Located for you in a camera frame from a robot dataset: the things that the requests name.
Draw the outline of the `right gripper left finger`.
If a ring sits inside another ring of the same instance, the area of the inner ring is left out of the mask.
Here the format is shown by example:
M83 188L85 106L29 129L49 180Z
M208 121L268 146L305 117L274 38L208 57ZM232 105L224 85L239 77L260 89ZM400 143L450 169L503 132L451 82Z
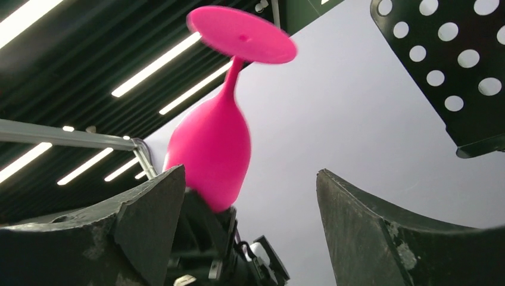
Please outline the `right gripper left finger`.
M49 223L1 228L2 285L163 285L185 169Z

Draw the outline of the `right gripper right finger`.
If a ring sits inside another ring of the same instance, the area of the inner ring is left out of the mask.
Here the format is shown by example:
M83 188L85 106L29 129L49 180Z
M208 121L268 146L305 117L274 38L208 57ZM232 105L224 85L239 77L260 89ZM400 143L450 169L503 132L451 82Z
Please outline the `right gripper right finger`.
M338 285L503 285L504 227L411 212L327 169L317 200Z

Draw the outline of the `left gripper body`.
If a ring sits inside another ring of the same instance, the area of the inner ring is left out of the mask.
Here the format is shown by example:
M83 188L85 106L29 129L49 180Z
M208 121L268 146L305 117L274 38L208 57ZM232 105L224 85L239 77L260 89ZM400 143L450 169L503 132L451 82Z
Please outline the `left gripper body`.
M240 240L236 208L214 213L195 191L185 193L166 285L287 285L289 279L265 236Z

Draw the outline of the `pink plastic goblet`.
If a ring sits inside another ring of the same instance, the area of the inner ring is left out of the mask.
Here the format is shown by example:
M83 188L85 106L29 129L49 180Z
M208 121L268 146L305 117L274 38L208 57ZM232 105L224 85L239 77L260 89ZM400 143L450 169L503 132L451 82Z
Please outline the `pink plastic goblet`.
M222 89L189 112L172 133L165 167L183 165L186 186L214 212L238 198L251 159L247 121L235 99L244 63L285 64L297 56L289 35L251 13L217 5L188 14L187 25L210 48L231 57Z

